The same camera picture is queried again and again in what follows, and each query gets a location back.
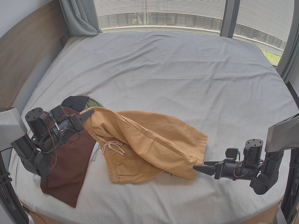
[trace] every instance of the brown cloth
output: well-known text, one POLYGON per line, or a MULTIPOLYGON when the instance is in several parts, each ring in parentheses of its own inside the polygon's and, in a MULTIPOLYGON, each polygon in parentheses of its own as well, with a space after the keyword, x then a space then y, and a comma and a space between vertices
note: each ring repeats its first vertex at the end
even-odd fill
MULTIPOLYGON (((63 107, 65 114, 79 113, 71 108, 63 107)), ((57 163, 47 177, 42 177, 40 187, 42 192, 75 208, 87 171, 90 155, 95 145, 95 140, 84 129, 78 136, 72 136, 68 143, 57 149, 57 163)), ((55 164, 56 156, 51 155, 50 166, 55 164)))
POLYGON ((141 182, 163 171, 196 177, 193 166, 202 164, 207 143, 203 132, 169 115, 93 109, 83 125, 99 142, 112 182, 141 182))

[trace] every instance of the curtain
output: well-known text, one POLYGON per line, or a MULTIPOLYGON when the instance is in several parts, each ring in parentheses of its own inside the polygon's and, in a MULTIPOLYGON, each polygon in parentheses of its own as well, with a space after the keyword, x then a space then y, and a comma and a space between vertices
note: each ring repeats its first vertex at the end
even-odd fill
POLYGON ((59 0, 70 35, 101 33, 93 0, 59 0))
POLYGON ((276 71, 282 77, 285 83, 288 83, 289 78, 299 61, 299 0, 294 0, 294 14, 292 26, 289 34, 286 48, 282 54, 276 71))

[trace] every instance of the fitted sheet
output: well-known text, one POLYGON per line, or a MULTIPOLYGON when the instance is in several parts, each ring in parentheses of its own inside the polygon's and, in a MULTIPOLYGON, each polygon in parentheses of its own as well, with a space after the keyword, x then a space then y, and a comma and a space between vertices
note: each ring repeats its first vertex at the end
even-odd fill
MULTIPOLYGON (((298 113, 283 80, 255 44, 192 33, 73 37, 22 118, 34 107, 49 111, 70 95, 90 96, 113 111, 175 116, 208 135, 205 161, 224 159, 229 147, 242 152, 248 139, 265 142, 268 127, 298 113)), ((278 182, 259 196, 249 181, 215 180, 202 173, 194 181, 164 172, 137 184, 115 184, 99 154, 88 166, 76 208, 43 194, 15 151, 9 171, 21 202, 63 223, 223 224, 247 220, 276 204, 289 160, 285 151, 278 182)))

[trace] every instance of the mattress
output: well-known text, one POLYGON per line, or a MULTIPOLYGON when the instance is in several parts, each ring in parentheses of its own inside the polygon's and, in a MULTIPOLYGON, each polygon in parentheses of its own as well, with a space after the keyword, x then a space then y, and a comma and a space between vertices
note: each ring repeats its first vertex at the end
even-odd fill
MULTIPOLYGON (((242 152, 248 139, 265 142, 268 127, 298 113, 283 80, 255 44, 192 33, 71 38, 22 118, 35 107, 49 111, 70 95, 90 96, 113 111, 175 116, 208 135, 205 161, 224 159, 229 147, 242 152)), ((22 203, 63 223, 224 224, 276 204, 284 193, 289 160, 290 151, 285 151, 278 182, 256 195, 249 181, 215 180, 202 173, 194 181, 164 172, 137 184, 112 183, 98 154, 88 166, 76 208, 43 194, 14 151, 9 171, 22 203)))

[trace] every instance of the drawstring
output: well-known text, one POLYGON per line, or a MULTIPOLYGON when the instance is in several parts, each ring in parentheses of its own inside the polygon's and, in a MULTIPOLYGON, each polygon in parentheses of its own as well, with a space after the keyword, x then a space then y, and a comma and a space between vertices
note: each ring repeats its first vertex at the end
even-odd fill
POLYGON ((125 156, 126 158, 128 157, 126 155, 125 151, 120 147, 120 146, 123 145, 121 142, 118 142, 118 141, 106 141, 101 136, 98 136, 98 135, 97 135, 97 138, 100 139, 100 140, 102 140, 105 143, 104 146, 103 146, 103 148, 101 149, 101 154, 104 154, 105 148, 106 148, 106 146, 108 146, 108 148, 114 150, 115 152, 119 153, 120 155, 125 156), (111 147, 111 145, 115 145, 116 147, 118 147, 121 152, 115 150, 113 147, 111 147))

